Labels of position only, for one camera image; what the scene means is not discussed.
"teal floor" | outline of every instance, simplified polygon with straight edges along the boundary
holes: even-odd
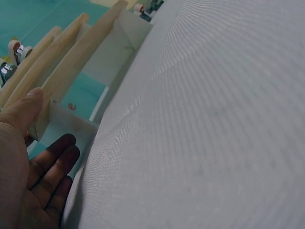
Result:
[[[24,45],[35,46],[55,25],[64,30],[75,18],[85,12],[94,24],[107,7],[92,4],[89,0],[2,0],[0,24],[0,57],[6,58],[7,45],[18,39]],[[76,115],[89,119],[105,85],[81,73],[61,102]],[[45,146],[38,143],[30,152],[33,158]]]

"small figurine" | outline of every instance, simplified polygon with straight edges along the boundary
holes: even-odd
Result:
[[[8,52],[11,61],[14,65],[18,66],[33,50],[32,47],[24,47],[20,41],[11,40],[8,45]]]
[[[13,76],[16,69],[16,65],[9,66],[5,60],[0,58],[0,87],[3,87],[4,84]]]

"white cloth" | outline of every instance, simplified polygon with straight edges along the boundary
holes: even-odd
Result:
[[[167,0],[65,228],[305,228],[305,1]]]

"red sticker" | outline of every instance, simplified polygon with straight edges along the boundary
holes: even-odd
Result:
[[[72,103],[69,103],[68,107],[69,107],[69,109],[70,109],[70,110],[73,110],[73,111],[75,111],[75,110],[76,110],[76,105],[75,105],[75,106],[73,106],[73,104],[72,104]]]

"wooden slat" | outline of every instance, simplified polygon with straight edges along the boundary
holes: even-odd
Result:
[[[38,140],[42,137],[49,122],[50,100],[57,102],[62,100],[76,76],[108,36],[115,19],[127,5],[127,2],[120,0],[110,8],[70,49],[42,86],[44,95],[42,112],[29,131],[32,137]]]
[[[33,48],[30,55],[24,59],[18,66],[13,77],[8,80],[2,90],[0,91],[0,107],[3,107],[9,99],[12,92],[15,90],[19,82],[22,80],[27,71],[32,67],[35,61],[47,49],[47,47],[54,41],[55,36],[61,33],[61,28],[55,26],[41,41]]]
[[[54,66],[54,63],[68,51],[67,47],[75,43],[81,24],[87,22],[88,19],[89,16],[83,13],[49,45],[15,88],[4,105],[4,109],[24,97],[34,86],[37,78],[46,74]]]

